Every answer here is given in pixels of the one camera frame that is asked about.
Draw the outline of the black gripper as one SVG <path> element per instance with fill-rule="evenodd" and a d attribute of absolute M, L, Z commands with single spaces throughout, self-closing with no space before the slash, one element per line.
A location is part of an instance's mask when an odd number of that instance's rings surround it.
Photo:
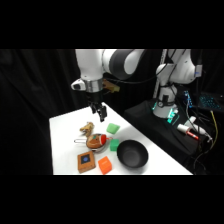
<path fill-rule="evenodd" d="M 92 113 L 95 114 L 99 110 L 100 122 L 103 122 L 107 117 L 106 106 L 102 105 L 103 93 L 101 91 L 88 93 L 87 99 L 91 107 Z"/>

